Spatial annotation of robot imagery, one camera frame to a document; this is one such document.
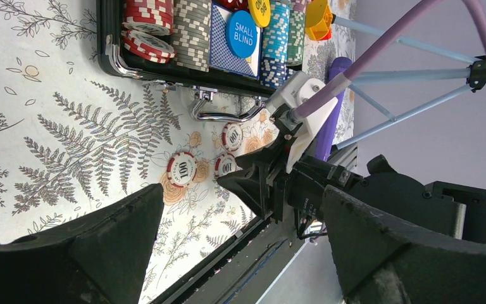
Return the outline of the blue small blind button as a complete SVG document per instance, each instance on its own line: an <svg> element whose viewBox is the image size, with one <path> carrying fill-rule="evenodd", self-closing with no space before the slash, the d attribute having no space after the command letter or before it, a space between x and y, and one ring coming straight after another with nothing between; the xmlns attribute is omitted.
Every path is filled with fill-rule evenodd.
<svg viewBox="0 0 486 304"><path fill-rule="evenodd" d="M250 57L257 45L256 24L246 11L232 13L226 25L225 36L232 54L238 58Z"/></svg>

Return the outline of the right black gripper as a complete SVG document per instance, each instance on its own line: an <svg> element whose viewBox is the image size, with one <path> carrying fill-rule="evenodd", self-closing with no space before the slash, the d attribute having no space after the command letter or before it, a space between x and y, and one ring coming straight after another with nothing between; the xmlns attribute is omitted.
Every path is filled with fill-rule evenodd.
<svg viewBox="0 0 486 304"><path fill-rule="evenodd" d="M284 207L295 220L323 218L323 193L332 186L344 193L415 225L456 239L463 236L466 207L434 194L417 180L395 171L379 155L367 177L343 166L303 155L290 172L287 160L294 141L278 138L269 145L235 159L239 170L218 178L262 219L284 219Z"/></svg>

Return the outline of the black poker case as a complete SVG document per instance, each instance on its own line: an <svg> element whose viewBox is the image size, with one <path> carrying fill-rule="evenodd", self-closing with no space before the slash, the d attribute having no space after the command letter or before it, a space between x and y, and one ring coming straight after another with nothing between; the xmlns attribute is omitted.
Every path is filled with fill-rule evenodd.
<svg viewBox="0 0 486 304"><path fill-rule="evenodd" d="M225 36L232 13L250 14L247 1L172 1L173 32L162 37L176 52L168 63L147 61L122 46L124 2L96 3L100 67L113 76L191 87L196 120L250 120L301 67L304 1L270 1L270 23L256 25L257 45L248 58L234 56Z"/></svg>

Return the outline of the falling red poker chip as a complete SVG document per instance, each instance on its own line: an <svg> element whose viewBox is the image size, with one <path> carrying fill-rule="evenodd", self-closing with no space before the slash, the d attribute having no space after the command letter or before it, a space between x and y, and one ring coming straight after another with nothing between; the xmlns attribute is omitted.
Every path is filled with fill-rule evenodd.
<svg viewBox="0 0 486 304"><path fill-rule="evenodd" d="M237 151L243 142L244 136L239 123L227 123L221 133L221 143L226 151Z"/></svg>

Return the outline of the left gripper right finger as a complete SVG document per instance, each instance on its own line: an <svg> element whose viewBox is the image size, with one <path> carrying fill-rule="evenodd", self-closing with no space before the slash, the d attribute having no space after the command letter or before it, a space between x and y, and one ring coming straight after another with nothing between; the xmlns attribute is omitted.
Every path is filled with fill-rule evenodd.
<svg viewBox="0 0 486 304"><path fill-rule="evenodd" d="M347 303L486 303L486 244L417 226L332 186L321 209Z"/></svg>

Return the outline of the yellow big blind button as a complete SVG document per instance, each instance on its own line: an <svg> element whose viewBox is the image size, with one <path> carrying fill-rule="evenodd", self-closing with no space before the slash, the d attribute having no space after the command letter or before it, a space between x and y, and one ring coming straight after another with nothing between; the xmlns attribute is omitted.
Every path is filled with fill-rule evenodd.
<svg viewBox="0 0 486 304"><path fill-rule="evenodd" d="M271 6L269 0L248 0L249 12L260 28L267 27L271 20Z"/></svg>

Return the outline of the single red poker chip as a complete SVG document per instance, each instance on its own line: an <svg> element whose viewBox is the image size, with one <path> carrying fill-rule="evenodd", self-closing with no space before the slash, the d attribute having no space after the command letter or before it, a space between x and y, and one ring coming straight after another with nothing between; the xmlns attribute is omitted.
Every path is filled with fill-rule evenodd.
<svg viewBox="0 0 486 304"><path fill-rule="evenodd" d="M197 164L194 155L184 151L172 155L166 168L166 176L175 187L186 187L194 179Z"/></svg>

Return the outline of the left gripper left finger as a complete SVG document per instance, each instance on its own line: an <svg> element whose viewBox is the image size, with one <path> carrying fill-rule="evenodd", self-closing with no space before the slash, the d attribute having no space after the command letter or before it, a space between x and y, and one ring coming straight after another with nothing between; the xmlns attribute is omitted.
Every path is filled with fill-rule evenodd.
<svg viewBox="0 0 486 304"><path fill-rule="evenodd" d="M137 303L162 213L163 188L151 184L0 244L0 303Z"/></svg>

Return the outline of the row of red poker chips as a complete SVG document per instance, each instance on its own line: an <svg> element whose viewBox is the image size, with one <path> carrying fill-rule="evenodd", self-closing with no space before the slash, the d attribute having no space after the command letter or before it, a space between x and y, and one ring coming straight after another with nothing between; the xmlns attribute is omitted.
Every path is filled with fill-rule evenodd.
<svg viewBox="0 0 486 304"><path fill-rule="evenodd" d="M175 57L174 48L162 39L173 32L172 1L126 0L121 25L122 46L132 54L153 63L168 63Z"/></svg>

